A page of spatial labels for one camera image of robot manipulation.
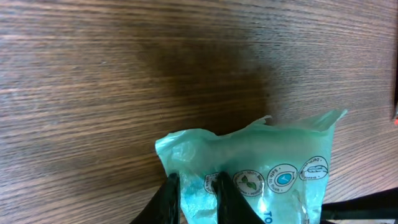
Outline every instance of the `wood grain surface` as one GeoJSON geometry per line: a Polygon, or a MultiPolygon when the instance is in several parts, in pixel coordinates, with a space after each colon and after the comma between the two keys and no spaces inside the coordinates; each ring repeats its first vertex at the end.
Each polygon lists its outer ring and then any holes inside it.
{"type": "Polygon", "coordinates": [[[129,223],[154,141],[333,108],[326,202],[398,187],[396,0],[0,1],[0,223],[129,223]]]}

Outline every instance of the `circular logo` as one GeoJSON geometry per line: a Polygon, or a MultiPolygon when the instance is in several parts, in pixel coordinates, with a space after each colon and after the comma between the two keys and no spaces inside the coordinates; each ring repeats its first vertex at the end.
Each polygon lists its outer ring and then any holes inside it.
{"type": "Polygon", "coordinates": [[[275,193],[285,193],[293,186],[297,179],[296,167],[289,164],[277,165],[269,171],[268,187],[275,193]]]}
{"type": "Polygon", "coordinates": [[[264,190],[264,178],[253,170],[242,170],[234,175],[236,187],[245,196],[255,197],[264,190]]]}
{"type": "Polygon", "coordinates": [[[218,173],[209,174],[205,176],[205,190],[211,194],[214,193],[213,187],[211,186],[213,182],[217,181],[218,173]]]}
{"type": "Polygon", "coordinates": [[[324,178],[328,173],[328,163],[322,156],[315,156],[309,159],[300,169],[300,179],[318,180],[324,178]]]}

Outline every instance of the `plastic bag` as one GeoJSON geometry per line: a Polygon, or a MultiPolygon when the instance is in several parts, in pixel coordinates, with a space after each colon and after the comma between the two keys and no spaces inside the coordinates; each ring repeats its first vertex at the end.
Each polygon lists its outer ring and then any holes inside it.
{"type": "Polygon", "coordinates": [[[346,110],[267,126],[265,118],[217,136],[204,129],[170,133],[156,141],[167,175],[181,181],[181,208],[189,224],[217,223],[211,187],[227,172],[265,223],[319,223],[328,182],[335,123],[346,110]]]}

